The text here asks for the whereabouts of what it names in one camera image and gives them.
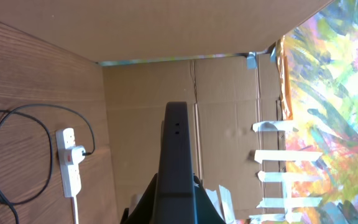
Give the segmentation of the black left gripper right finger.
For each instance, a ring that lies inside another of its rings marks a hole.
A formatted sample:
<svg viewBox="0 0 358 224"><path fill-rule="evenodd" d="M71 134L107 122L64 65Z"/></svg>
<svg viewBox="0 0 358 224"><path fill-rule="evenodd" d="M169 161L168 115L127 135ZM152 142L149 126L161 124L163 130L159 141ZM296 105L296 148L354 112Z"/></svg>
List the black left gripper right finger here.
<svg viewBox="0 0 358 224"><path fill-rule="evenodd" d="M196 217L198 224L225 224L224 220L214 208L199 178L194 175L193 180L195 183Z"/></svg>

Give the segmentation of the Galaxy smartphone blue screen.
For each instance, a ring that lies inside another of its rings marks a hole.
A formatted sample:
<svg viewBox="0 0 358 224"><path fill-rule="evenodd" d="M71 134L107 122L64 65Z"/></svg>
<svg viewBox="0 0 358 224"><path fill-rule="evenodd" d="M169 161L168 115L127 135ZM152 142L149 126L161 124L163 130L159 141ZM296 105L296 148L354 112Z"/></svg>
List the Galaxy smartphone blue screen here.
<svg viewBox="0 0 358 224"><path fill-rule="evenodd" d="M165 108L152 222L196 223L188 106L184 101L169 102Z"/></svg>

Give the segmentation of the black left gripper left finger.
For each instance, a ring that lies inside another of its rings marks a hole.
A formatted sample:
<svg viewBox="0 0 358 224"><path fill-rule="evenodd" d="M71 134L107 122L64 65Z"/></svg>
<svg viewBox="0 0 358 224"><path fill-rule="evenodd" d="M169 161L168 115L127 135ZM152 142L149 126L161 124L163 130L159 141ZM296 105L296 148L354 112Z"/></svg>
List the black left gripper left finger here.
<svg viewBox="0 0 358 224"><path fill-rule="evenodd" d="M157 186L157 176L155 174L141 196L139 203L134 210L129 213L129 208L125 208L120 224L149 224L152 220L155 190Z"/></svg>

